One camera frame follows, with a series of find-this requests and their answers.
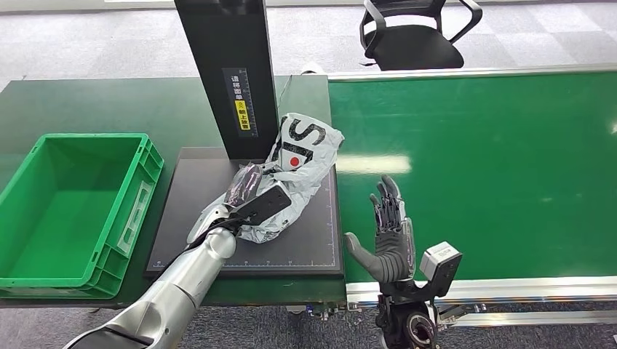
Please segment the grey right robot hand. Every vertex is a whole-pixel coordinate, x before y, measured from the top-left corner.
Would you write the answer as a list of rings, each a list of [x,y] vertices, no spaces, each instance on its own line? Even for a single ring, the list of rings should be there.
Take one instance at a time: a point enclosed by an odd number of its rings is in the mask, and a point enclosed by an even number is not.
[[[375,216],[375,251],[366,250],[352,232],[343,234],[349,254],[379,283],[408,281],[415,273],[412,221],[394,179],[383,174],[379,195],[370,195]]]

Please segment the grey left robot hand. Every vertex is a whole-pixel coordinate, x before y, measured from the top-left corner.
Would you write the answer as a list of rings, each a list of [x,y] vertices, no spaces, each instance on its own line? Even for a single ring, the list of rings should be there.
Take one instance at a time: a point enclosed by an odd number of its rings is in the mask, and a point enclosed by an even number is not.
[[[249,163],[234,175],[227,191],[206,206],[191,229],[186,242],[191,244],[208,229],[213,220],[221,217],[224,212],[230,212],[257,196],[258,186],[262,180],[261,165]]]

